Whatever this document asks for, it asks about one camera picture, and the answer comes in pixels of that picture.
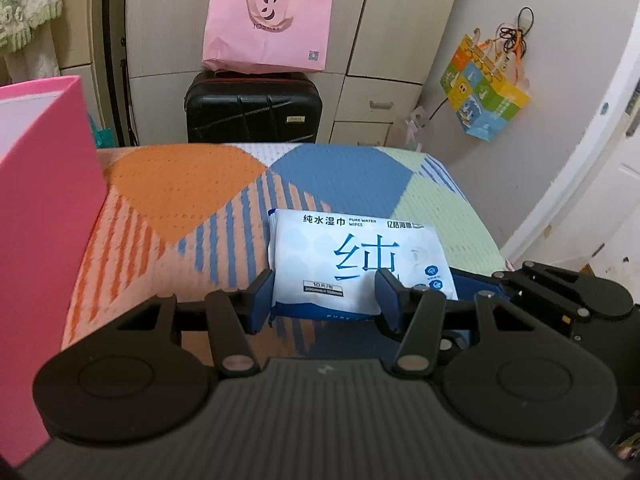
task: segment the metal pin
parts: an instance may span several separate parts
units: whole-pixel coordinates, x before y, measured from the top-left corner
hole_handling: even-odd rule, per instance
[[[399,368],[406,372],[423,372],[429,368],[429,360],[422,355],[403,355],[396,361]]]
[[[230,372],[245,372],[255,365],[248,355],[234,354],[222,359],[222,367]]]

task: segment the blue chinese character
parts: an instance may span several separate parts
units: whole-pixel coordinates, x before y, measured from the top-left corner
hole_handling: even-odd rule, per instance
[[[347,262],[347,260],[349,258],[351,258],[355,252],[359,249],[359,247],[357,245],[354,245],[353,248],[351,249],[351,251],[345,252],[343,251],[344,247],[346,244],[349,243],[349,241],[353,238],[352,234],[347,235],[346,240],[344,241],[344,243],[340,246],[340,248],[337,251],[334,251],[334,254],[336,256],[345,256],[344,260],[341,261],[338,265],[336,265],[336,267],[338,268],[338,270],[343,270],[343,269],[354,269],[355,267],[357,267],[357,265],[345,265],[345,263]],[[359,274],[356,274],[354,276],[334,276],[334,278],[338,281],[340,280],[351,280],[353,278],[357,278],[359,277]]]
[[[389,245],[385,245],[382,243],[382,236],[378,235],[378,243],[377,244],[362,244],[363,247],[376,247],[378,249],[378,264],[375,267],[369,267],[369,251],[364,251],[364,267],[363,270],[370,269],[389,269],[391,272],[396,272],[396,261],[395,261],[395,253],[391,253],[391,265],[389,267],[382,266],[382,247],[399,247],[400,245],[397,242],[394,242]]]

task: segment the colorful bedsheet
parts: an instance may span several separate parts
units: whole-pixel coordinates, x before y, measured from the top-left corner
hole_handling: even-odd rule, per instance
[[[183,144],[99,150],[108,197],[86,248],[63,347],[158,293],[200,300],[267,266],[267,211],[295,208],[436,227],[450,266],[504,261],[444,167],[422,153],[317,144]],[[386,357],[372,322],[280,319],[251,336],[268,356]]]

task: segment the teal bag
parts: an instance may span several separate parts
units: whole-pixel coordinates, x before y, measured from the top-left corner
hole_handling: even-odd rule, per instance
[[[96,148],[115,148],[115,142],[113,142],[113,134],[110,128],[99,130],[95,125],[94,118],[89,115],[89,124],[91,124],[91,132],[94,134],[94,141]]]

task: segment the wet wipes package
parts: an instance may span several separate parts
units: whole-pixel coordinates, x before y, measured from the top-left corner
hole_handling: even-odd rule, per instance
[[[377,269],[404,286],[428,286],[456,300],[434,228],[412,222],[336,213],[270,212],[269,264],[275,271],[274,316],[362,319],[380,308]]]

